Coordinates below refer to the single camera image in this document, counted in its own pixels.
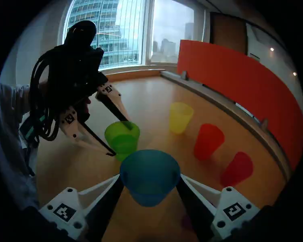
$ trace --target window frame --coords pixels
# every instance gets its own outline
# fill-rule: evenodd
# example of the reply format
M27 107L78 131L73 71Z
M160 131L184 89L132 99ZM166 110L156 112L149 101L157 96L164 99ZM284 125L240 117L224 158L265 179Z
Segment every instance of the window frame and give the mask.
M182 5L185 5L191 9L194 10L194 22L199 23L201 26L203 26L203 32L202 32L202 36L201 38L199 38L198 41L203 42L204 41L204 35L205 35L205 19L206 19L206 7L200 3L198 3L197 1L189 1L189 0L172 0L175 1L177 3L180 3ZM152 43L153 43L153 29L154 29L154 8L155 8L155 0L150 0L150 6L151 10L148 12L148 24L149 26L146 27L146 31L147 31L147 42L146 44L148 44L148 48L146 50L148 50L146 52L146 60L145 63L146 65L162 65L162 66L172 66L175 67L177 66L177 63L173 63L173 62L152 62L151 61L151 52L152 52Z

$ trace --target orange panel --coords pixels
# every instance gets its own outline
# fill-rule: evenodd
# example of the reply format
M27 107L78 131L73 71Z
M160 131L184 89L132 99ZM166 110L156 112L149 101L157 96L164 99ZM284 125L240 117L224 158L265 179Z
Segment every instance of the orange panel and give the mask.
M267 118L269 131L295 169L303 151L303 114L274 73L234 50L191 40L181 40L177 69L239 103L259 120Z

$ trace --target white wall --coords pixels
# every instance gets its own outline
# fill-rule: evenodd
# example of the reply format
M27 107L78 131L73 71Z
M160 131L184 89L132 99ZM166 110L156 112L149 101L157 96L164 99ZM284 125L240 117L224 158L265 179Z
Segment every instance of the white wall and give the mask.
M254 54L260 58L260 63L272 71L279 79L281 79L294 95L303 113L303 93L295 68L287 65L282 56L276 51L271 51L270 47L257 41L252 28L247 24L248 35L248 54Z
M16 59L18 52L19 40L16 41L4 63L1 70L0 83L16 86Z
M12 86L30 83L38 58L61 44L64 21L71 0L55 0L32 20L14 44L1 72L0 82ZM41 80L46 79L46 69Z

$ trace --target black cable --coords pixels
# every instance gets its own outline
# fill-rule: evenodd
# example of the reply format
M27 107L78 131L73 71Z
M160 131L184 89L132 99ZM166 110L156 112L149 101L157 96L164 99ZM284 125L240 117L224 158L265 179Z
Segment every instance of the black cable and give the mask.
M53 51L48 51L38 59L33 68L30 80L30 118L38 141L39 136L45 140L53 141L57 137L59 129L59 114L49 108L48 104L44 100L45 94L42 94L38 88L40 77L45 68L50 65L53 53ZM55 126L51 133L51 126L54 120Z

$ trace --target red plastic cup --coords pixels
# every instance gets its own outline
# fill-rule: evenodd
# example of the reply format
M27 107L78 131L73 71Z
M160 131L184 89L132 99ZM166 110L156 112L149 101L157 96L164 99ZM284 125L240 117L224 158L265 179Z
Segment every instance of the red plastic cup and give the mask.
M200 161L208 160L224 141L225 136L217 126L202 124L194 146L194 156Z
M251 158L244 152L238 152L222 173L220 183L224 187L235 186L250 177L253 170Z

